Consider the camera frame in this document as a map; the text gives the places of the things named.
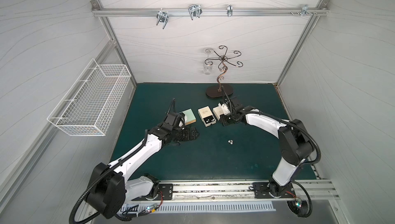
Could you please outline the mint green jewelry box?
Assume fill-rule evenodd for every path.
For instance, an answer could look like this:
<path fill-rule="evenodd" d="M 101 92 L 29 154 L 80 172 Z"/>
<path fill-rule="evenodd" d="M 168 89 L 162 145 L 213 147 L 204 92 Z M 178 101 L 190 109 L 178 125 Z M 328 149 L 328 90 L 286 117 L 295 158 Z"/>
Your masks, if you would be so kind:
<path fill-rule="evenodd" d="M 182 113 L 184 114 L 184 120 L 186 126 L 196 122 L 196 117 L 192 109 L 187 109 L 185 111 L 182 111 Z"/>

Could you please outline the large cream drawer jewelry box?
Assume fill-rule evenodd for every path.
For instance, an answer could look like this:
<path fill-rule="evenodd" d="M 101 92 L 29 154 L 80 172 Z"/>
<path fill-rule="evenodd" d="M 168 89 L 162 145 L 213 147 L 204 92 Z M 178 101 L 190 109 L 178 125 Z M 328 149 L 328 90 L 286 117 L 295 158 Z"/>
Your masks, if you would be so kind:
<path fill-rule="evenodd" d="M 221 119 L 221 115 L 223 115 L 224 113 L 223 113 L 222 108 L 220 106 L 216 106 L 215 108 L 213 108 L 213 114 L 219 121 Z"/>

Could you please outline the small cream jewelry box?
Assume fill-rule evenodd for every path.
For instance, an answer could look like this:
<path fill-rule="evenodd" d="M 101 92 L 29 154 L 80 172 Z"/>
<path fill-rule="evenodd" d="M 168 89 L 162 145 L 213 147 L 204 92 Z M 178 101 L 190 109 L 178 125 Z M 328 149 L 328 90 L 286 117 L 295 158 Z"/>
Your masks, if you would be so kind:
<path fill-rule="evenodd" d="M 209 126 L 216 123 L 216 122 L 215 123 L 207 123 L 206 122 L 207 120 L 210 120 L 210 119 L 216 120 L 211 109 L 208 106 L 198 109 L 198 114 L 199 114 L 199 117 L 201 118 L 205 127 L 209 127 Z"/>

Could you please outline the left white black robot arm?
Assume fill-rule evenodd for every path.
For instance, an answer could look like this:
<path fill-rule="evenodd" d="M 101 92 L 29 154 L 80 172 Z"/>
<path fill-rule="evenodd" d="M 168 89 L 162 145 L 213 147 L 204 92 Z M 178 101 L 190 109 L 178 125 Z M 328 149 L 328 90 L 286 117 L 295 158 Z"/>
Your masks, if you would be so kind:
<path fill-rule="evenodd" d="M 159 190 L 159 180 L 145 174 L 130 180 L 132 174 L 152 155 L 159 152 L 170 142 L 193 141 L 199 137 L 194 127 L 162 129 L 154 127 L 146 130 L 143 140 L 119 159 L 110 164 L 99 163 L 93 169 L 88 186 L 72 208 L 69 223 L 76 224 L 77 211 L 83 202 L 88 203 L 96 212 L 80 221 L 86 224 L 102 215 L 106 219 L 116 217 L 122 222 L 130 222 L 133 218 L 146 216 L 156 211 L 160 204 L 154 204 L 142 211 L 134 208 L 122 210 L 126 201 L 139 197 L 164 199 Z"/>

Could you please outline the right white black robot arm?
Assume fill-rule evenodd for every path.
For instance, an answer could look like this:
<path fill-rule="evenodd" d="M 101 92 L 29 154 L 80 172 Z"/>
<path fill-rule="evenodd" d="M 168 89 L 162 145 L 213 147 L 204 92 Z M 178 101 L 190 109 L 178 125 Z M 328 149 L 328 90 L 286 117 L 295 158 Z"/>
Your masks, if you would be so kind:
<path fill-rule="evenodd" d="M 280 198 L 302 167 L 320 162 L 321 149 L 301 120 L 277 118 L 253 106 L 242 105 L 236 97 L 223 96 L 219 107 L 223 111 L 221 121 L 224 126 L 245 123 L 278 139 L 281 159 L 266 187 L 272 197 Z"/>

